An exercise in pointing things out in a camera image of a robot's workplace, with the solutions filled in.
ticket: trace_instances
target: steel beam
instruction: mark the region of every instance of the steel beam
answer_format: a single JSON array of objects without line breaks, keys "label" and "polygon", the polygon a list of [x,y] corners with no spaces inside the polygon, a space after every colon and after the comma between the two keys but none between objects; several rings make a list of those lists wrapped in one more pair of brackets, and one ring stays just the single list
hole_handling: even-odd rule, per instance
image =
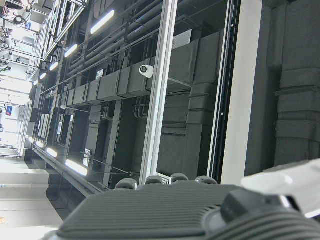
[{"label": "steel beam", "polygon": [[[23,4],[21,4],[21,3],[17,2],[17,1],[13,1],[13,0],[6,0],[6,1],[7,1],[8,3],[12,3],[12,4],[15,4],[15,5],[19,6],[19,7],[22,7],[23,9],[26,9],[26,6],[25,6],[25,5],[23,5]],[[32,9],[32,11],[35,12],[35,13],[37,13],[37,14],[44,15],[44,16],[47,15],[45,12],[39,11],[39,10],[36,10],[36,9]]]},{"label": "steel beam", "polygon": [[62,29],[59,36],[54,40],[53,44],[51,45],[50,49],[45,53],[42,60],[45,61],[46,58],[49,56],[49,54],[52,52],[52,50],[57,46],[59,41],[63,38],[63,36],[66,34],[66,32],[69,30],[69,28],[74,24],[74,22],[77,20],[77,18],[80,16],[80,14],[83,12],[84,7],[78,7],[76,12],[73,14],[72,18],[67,22],[67,24]]},{"label": "steel beam", "polygon": [[164,0],[156,49],[149,113],[146,124],[139,184],[157,174],[168,75],[174,38],[178,0]]},{"label": "steel beam", "polygon": [[104,176],[102,184],[109,187],[109,180],[110,180],[110,173],[112,171],[112,162],[115,158],[116,154],[116,144],[117,144],[117,137],[118,137],[118,130],[120,125],[121,119],[121,108],[122,108],[122,100],[117,100],[115,102],[114,108],[114,115],[112,120],[112,127],[110,133],[110,141],[108,147],[108,153],[106,156],[106,165],[104,169]]},{"label": "steel beam", "polygon": [[27,53],[25,51],[19,51],[19,50],[16,50],[14,48],[6,48],[6,47],[3,47],[3,46],[0,46],[0,49],[3,49],[5,51],[8,51],[8,52],[13,52],[13,53],[18,53],[18,54],[22,54],[22,55],[25,55],[29,58],[34,58],[34,59],[39,59],[41,60],[42,58],[41,57],[38,57],[38,56],[33,56],[32,54],[30,53]]},{"label": "steel beam", "polygon": [[32,66],[32,65],[29,65],[29,64],[16,62],[14,60],[9,60],[9,59],[4,58],[4,57],[0,57],[0,60],[1,61],[5,61],[5,62],[10,62],[10,63],[13,63],[13,64],[17,64],[17,65],[20,65],[20,66],[24,66],[24,67],[29,67],[29,68],[32,68],[32,69],[38,69],[38,67],[36,67],[36,66]]},{"label": "steel beam", "polygon": [[208,160],[208,168],[207,168],[207,176],[216,179],[214,176],[214,171],[216,171],[215,158],[216,158],[216,149],[219,144],[218,136],[219,136],[219,124],[222,109],[222,94],[225,86],[226,79],[226,70],[227,70],[227,60],[228,60],[228,51],[229,51],[229,42],[230,42],[230,32],[234,11],[234,0],[228,1],[227,10],[226,10],[226,19],[224,23],[224,34],[223,34],[223,43],[222,43],[222,52],[221,52],[221,60],[220,60],[220,69],[219,69],[219,79],[218,79],[218,90],[216,93],[215,99],[215,107],[214,107],[214,118],[213,118],[213,128],[211,134],[211,144],[210,144],[210,152],[209,152],[209,160]]}]

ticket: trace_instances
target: pipe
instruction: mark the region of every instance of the pipe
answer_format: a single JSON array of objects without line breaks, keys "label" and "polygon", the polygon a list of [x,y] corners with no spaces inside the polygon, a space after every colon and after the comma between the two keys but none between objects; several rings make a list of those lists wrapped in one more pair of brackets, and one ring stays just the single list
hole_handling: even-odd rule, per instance
[{"label": "pipe", "polygon": [[110,57],[113,57],[113,56],[117,55],[118,53],[120,53],[120,52],[122,52],[122,51],[124,51],[124,50],[126,50],[126,49],[128,49],[128,48],[130,48],[131,46],[133,46],[133,45],[135,45],[135,44],[137,44],[137,43],[140,43],[140,42],[144,41],[146,38],[148,38],[148,37],[156,34],[157,32],[159,32],[159,29],[156,29],[156,30],[150,32],[149,34],[147,34],[147,35],[139,38],[138,40],[130,43],[130,44],[127,45],[126,47],[124,47],[124,48],[122,48],[122,49],[120,49],[120,50],[118,50],[118,51],[116,51],[116,52],[114,52],[114,53],[112,53],[112,54],[104,57],[103,59],[101,59],[100,61],[96,62],[95,64],[90,65],[90,66],[88,66],[87,68],[85,68],[84,70],[82,70],[82,71],[78,72],[77,74],[73,75],[72,77],[69,77],[66,81],[69,81],[69,80],[73,79],[75,76],[78,76],[78,75],[80,75],[80,74],[82,74],[82,73],[84,73],[84,72],[86,72],[86,71],[88,71],[88,70],[90,70],[90,69],[98,66],[99,64],[101,64],[101,63],[105,62],[106,60],[108,60]]},{"label": "pipe", "polygon": [[138,105],[139,105],[139,97],[137,97],[136,98],[136,106],[134,106],[134,117],[136,118],[136,119],[138,119],[139,118],[139,115],[138,115],[138,111],[139,111],[139,107],[138,107]]},{"label": "pipe", "polygon": [[[160,18],[161,18],[161,15],[158,15],[156,16],[155,18],[153,18],[152,20],[150,20],[149,22],[147,22],[144,26],[145,27],[141,27],[143,28],[143,30],[141,31],[133,31],[131,32],[128,36],[127,36],[127,40],[132,40],[134,39],[135,37],[139,36],[140,34],[144,33],[144,32],[147,32],[149,31],[150,28],[154,27],[159,21],[160,21]],[[111,46],[109,46],[107,49],[103,50],[100,54],[102,55],[107,55],[108,53],[112,52],[114,49],[120,47],[121,45],[123,45],[125,43],[125,39],[121,39],[119,41],[117,41],[116,43],[112,44]],[[94,64],[95,62],[97,62],[99,59],[101,59],[101,57],[99,55],[96,55],[95,57],[91,58],[90,60],[88,60],[86,58],[86,60],[84,60],[83,62],[85,62],[85,64],[83,64],[83,66],[80,66],[74,70],[72,70],[71,72],[69,72],[67,74],[67,76],[71,76],[72,74],[74,74],[75,72],[79,71],[80,69],[82,69],[83,67],[88,67],[88,66],[91,66],[92,64]]]},{"label": "pipe", "polygon": [[[128,7],[125,11],[123,11],[120,16],[126,15],[129,11],[131,11],[133,8],[140,6],[141,4],[143,4],[144,2],[146,2],[147,0],[140,0],[137,1],[136,3],[134,3],[133,5],[131,5],[130,7]],[[143,10],[141,10],[137,15],[135,15],[134,17],[130,18],[129,20],[131,21],[134,18],[138,18],[140,17],[142,14],[144,14],[146,11],[148,11],[150,8],[152,8],[155,4],[157,4],[158,2],[160,2],[161,0],[157,0],[152,2],[151,4],[149,4],[147,7],[145,7]],[[113,33],[115,33],[116,31],[124,28],[127,25],[127,23],[124,23],[123,25],[121,25],[120,27],[118,27],[114,32],[112,32],[111,34],[109,34],[108,36],[105,37],[105,39],[109,38]],[[105,25],[104,27],[102,27],[99,31],[103,32],[103,30],[108,27],[108,25]],[[84,46],[85,44],[89,43],[90,41],[96,39],[100,34],[94,34],[92,36],[90,36],[86,41],[84,41],[83,43],[78,45],[78,48],[81,48],[82,46]],[[98,42],[95,46],[93,46],[92,48],[90,48],[88,50],[88,52],[94,51],[99,45],[101,45],[104,41],[100,41]],[[78,62],[81,59],[81,57],[78,57],[76,60],[72,61],[72,64],[75,64],[76,62]]]},{"label": "pipe", "polygon": [[[178,4],[178,6],[179,6],[179,7],[182,7],[182,6],[188,4],[188,3],[191,2],[191,1],[192,1],[192,0],[184,0],[183,2],[180,2],[180,3]],[[143,17],[141,17],[140,20],[141,20],[141,19],[146,19],[147,17],[150,17],[150,16],[152,17],[152,14],[154,14],[155,12],[158,11],[158,7],[159,7],[159,6],[161,6],[161,8],[162,8],[162,3],[159,4],[159,5],[157,5],[157,6],[156,6],[155,8],[153,8],[151,11],[149,11],[146,15],[144,15]],[[134,39],[135,37],[139,36],[140,34],[146,32],[146,31],[149,31],[150,28],[154,27],[154,26],[160,21],[160,19],[161,19],[161,14],[158,15],[158,16],[156,16],[156,17],[154,17],[153,19],[151,19],[151,20],[148,21],[147,23],[143,24],[143,26],[140,26],[141,23],[140,23],[140,22],[138,23],[138,21],[135,22],[135,23],[133,23],[133,24],[131,24],[130,27],[129,27],[129,30],[132,30],[133,28],[136,28],[137,25],[138,25],[139,27],[138,27],[137,29],[135,29],[133,32],[131,32],[131,33],[127,36],[126,39],[127,39],[127,40],[132,40],[132,39]],[[100,52],[104,47],[110,45],[110,44],[113,43],[113,42],[116,42],[116,43],[114,43],[113,45],[111,45],[111,46],[108,47],[107,49],[103,50],[103,51],[102,51],[101,53],[99,53],[99,54],[106,55],[106,54],[110,53],[111,51],[113,51],[114,49],[120,47],[122,44],[125,43],[124,38],[121,39],[121,40],[119,40],[119,41],[117,41],[117,38],[119,38],[119,37],[122,35],[122,33],[124,34],[124,33],[125,33],[125,30],[119,32],[116,36],[114,36],[114,37],[111,38],[110,40],[106,41],[104,44],[102,44],[100,47],[98,47],[96,51],[97,51],[97,52]],[[90,65],[94,64],[94,63],[100,58],[99,55],[96,55],[96,56],[94,56],[93,58],[91,58],[90,60],[88,60],[88,57],[90,57],[90,55],[92,56],[93,53],[88,54],[88,56],[86,56],[85,60],[80,61],[80,62],[72,65],[72,66],[70,67],[70,69],[73,69],[73,68],[75,68],[76,66],[79,66],[79,65],[81,65],[82,63],[85,62],[85,64],[84,64],[83,66],[80,66],[79,68],[76,68],[76,69],[72,70],[71,72],[69,72],[69,73],[67,74],[67,76],[69,77],[69,76],[71,76],[72,74],[74,74],[75,72],[77,72],[77,71],[79,71],[80,69],[82,69],[83,67],[87,67],[87,66],[90,66]]]},{"label": "pipe", "polygon": [[[113,57],[113,56],[115,56],[115,55],[119,54],[120,52],[125,51],[125,50],[129,49],[130,47],[132,47],[132,46],[134,46],[134,45],[136,45],[136,44],[138,44],[138,43],[142,42],[145,38],[148,38],[148,37],[153,36],[153,35],[154,35],[154,34],[156,34],[158,31],[159,31],[159,29],[156,29],[156,30],[154,30],[154,31],[152,31],[152,32],[150,32],[150,33],[148,33],[147,35],[145,35],[145,36],[143,36],[143,37],[139,38],[138,40],[136,40],[136,41],[134,41],[134,42],[130,43],[129,45],[125,46],[124,48],[122,48],[122,49],[120,49],[120,50],[118,50],[118,51],[116,51],[116,52],[114,52],[114,53],[112,53],[112,54],[110,54],[110,55],[108,55],[108,56],[104,57],[104,58],[103,58],[103,59],[101,59],[99,62],[97,62],[97,63],[95,63],[95,64],[91,65],[90,67],[87,67],[86,69],[84,69],[84,70],[82,70],[82,71],[80,71],[80,72],[78,72],[78,73],[77,73],[77,74],[75,74],[74,76],[69,77],[69,78],[67,78],[66,80],[64,80],[63,82],[60,82],[59,84],[57,84],[57,85],[55,85],[55,86],[53,86],[53,87],[50,87],[49,89],[47,89],[47,90],[45,90],[45,91],[41,92],[41,95],[42,95],[42,94],[44,94],[44,93],[46,93],[46,92],[48,92],[48,91],[50,91],[50,90],[55,89],[56,87],[60,86],[60,85],[61,85],[61,84],[63,84],[63,83],[66,83],[66,82],[68,82],[68,81],[72,80],[74,77],[76,77],[76,76],[78,76],[78,75],[80,75],[80,74],[82,74],[82,73],[84,73],[84,72],[86,72],[86,71],[88,71],[88,70],[90,70],[90,69],[92,69],[92,68],[94,68],[94,67],[98,66],[99,64],[101,64],[101,63],[105,62],[106,60],[108,60],[109,58],[111,58],[111,57]],[[107,101],[104,101],[104,100],[99,99],[99,98],[97,98],[96,100],[99,100],[99,101],[102,101],[102,102],[105,102],[105,103],[107,102]]]},{"label": "pipe", "polygon": [[[157,14],[159,11],[161,11],[161,9],[162,9],[162,3],[158,4],[158,5],[157,5],[156,7],[154,7],[152,10],[150,10],[149,12],[147,12],[143,17],[140,17],[138,20],[136,20],[134,23],[132,23],[132,24],[129,26],[128,31],[131,32],[131,34],[134,34],[134,33],[139,32],[139,29],[140,29],[140,28],[145,28],[146,30],[149,30],[149,27],[147,27],[147,26],[146,26],[146,27],[142,26],[142,25],[145,25],[145,24],[146,24],[146,22],[145,22],[144,20],[145,20],[145,19],[150,19],[150,18],[152,18],[155,14]],[[158,15],[157,17],[155,17],[155,18],[156,18],[157,21],[160,20],[161,14]],[[108,41],[104,42],[101,46],[99,46],[95,51],[98,52],[98,53],[101,52],[103,49],[105,49],[107,46],[109,46],[109,45],[112,44],[113,42],[116,42],[119,38],[123,37],[125,34],[126,34],[126,29],[118,32],[115,36],[113,36],[113,37],[110,38]],[[124,43],[124,39],[122,39],[120,42],[121,42],[121,44],[117,44],[117,43],[116,43],[116,44],[117,44],[117,47],[121,46],[121,45]],[[74,65],[70,66],[70,69],[72,70],[72,69],[76,68],[77,66],[81,65],[82,63],[87,62],[88,59],[91,59],[91,58],[92,58],[92,59],[96,60],[98,56],[94,56],[94,55],[96,55],[95,52],[89,53],[89,54],[86,56],[85,60],[82,60],[82,61],[79,61],[79,62],[75,63]]]}]

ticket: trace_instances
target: aluminum frame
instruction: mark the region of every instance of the aluminum frame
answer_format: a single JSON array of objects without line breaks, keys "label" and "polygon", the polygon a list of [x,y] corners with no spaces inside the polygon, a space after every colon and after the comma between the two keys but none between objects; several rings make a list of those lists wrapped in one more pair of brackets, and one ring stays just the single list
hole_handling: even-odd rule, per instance
[{"label": "aluminum frame", "polygon": [[[31,59],[31,65],[37,67],[37,69],[28,68],[30,73],[29,80],[32,79],[40,66],[40,61],[45,61],[50,53],[55,49],[60,40],[67,33],[69,28],[74,24],[80,14],[87,7],[88,0],[57,0],[58,5],[54,7],[49,15],[45,18],[39,37],[33,47],[32,54],[37,59]],[[70,3],[69,18],[65,26],[63,26],[63,19],[67,14],[67,4]]]},{"label": "aluminum frame", "polygon": [[224,79],[226,78],[226,70],[227,70],[227,58],[229,51],[229,42],[230,42],[230,32],[231,32],[231,24],[232,17],[234,11],[234,0],[230,0],[227,3],[227,12],[226,12],[226,21],[224,24],[224,34],[223,34],[223,43],[222,43],[222,51],[221,51],[221,61],[220,61],[220,69],[219,69],[219,79],[217,86],[217,93],[215,99],[215,107],[214,107],[214,117],[213,117],[213,128],[211,134],[211,144],[210,144],[210,152],[209,152],[209,161],[207,168],[207,176],[212,177],[214,174],[214,164],[216,157],[216,148],[218,144],[218,135],[219,135],[219,124],[221,118],[221,108],[222,108],[222,94],[224,89]]},{"label": "aluminum frame", "polygon": [[149,113],[146,124],[139,184],[157,174],[162,121],[174,38],[178,0],[164,0],[156,49]]}]

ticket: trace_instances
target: ceiling light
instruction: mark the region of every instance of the ceiling light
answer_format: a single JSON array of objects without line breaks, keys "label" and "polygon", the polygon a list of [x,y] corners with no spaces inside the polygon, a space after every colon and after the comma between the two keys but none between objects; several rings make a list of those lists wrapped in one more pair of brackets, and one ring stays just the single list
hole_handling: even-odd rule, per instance
[{"label": "ceiling light", "polygon": [[32,144],[35,142],[35,139],[34,139],[33,137],[29,137],[28,140],[29,140],[29,142],[32,143]]},{"label": "ceiling light", "polygon": [[91,34],[94,34],[99,28],[101,28],[106,22],[108,22],[115,15],[115,10],[110,11],[105,15],[96,25],[91,28]]},{"label": "ceiling light", "polygon": [[40,142],[40,141],[36,141],[36,142],[35,142],[35,145],[37,145],[37,146],[40,147],[40,148],[43,148],[43,147],[44,147],[44,144],[43,144],[42,142]]},{"label": "ceiling light", "polygon": [[59,62],[58,62],[58,61],[54,62],[54,63],[50,66],[50,71],[54,70],[56,67],[58,67],[58,65],[59,65]]},{"label": "ceiling light", "polygon": [[44,79],[45,77],[46,77],[46,73],[42,73],[41,75],[40,75],[40,80],[42,80],[42,79]]},{"label": "ceiling light", "polygon": [[54,7],[56,8],[56,7],[58,7],[58,5],[59,5],[59,0],[56,0],[54,3]]},{"label": "ceiling light", "polygon": [[78,48],[78,44],[73,45],[71,48],[69,48],[68,51],[65,52],[64,57],[69,57],[76,49]]},{"label": "ceiling light", "polygon": [[81,165],[79,165],[69,159],[67,159],[65,161],[65,165],[67,165],[69,168],[76,171],[77,173],[81,174],[82,176],[87,176],[87,174],[88,174],[88,169],[86,169],[84,166],[81,166]]},{"label": "ceiling light", "polygon": [[46,149],[46,152],[47,152],[49,155],[51,155],[52,157],[54,157],[54,158],[56,158],[56,157],[58,156],[57,152],[54,151],[53,149],[51,149],[50,147],[48,147],[48,148]]},{"label": "ceiling light", "polygon": [[28,0],[21,0],[21,3],[22,3],[22,5],[23,6],[28,6],[28,4],[29,4],[29,1]]}]

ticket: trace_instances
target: dome camera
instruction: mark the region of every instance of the dome camera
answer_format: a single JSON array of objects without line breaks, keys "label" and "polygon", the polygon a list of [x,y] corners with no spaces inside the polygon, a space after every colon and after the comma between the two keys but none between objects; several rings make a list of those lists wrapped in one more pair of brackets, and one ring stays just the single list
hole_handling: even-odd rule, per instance
[{"label": "dome camera", "polygon": [[149,65],[142,65],[139,69],[140,74],[146,78],[152,78],[154,75],[154,67]]}]

